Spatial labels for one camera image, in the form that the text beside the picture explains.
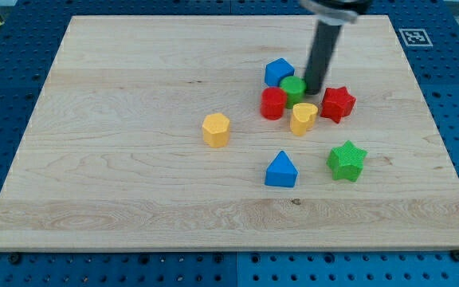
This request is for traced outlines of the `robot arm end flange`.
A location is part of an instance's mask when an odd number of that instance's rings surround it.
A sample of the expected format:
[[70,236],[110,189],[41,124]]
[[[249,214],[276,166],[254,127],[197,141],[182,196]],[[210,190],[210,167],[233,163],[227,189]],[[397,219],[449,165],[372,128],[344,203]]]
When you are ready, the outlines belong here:
[[330,26],[355,23],[370,8],[372,0],[299,0],[299,5]]

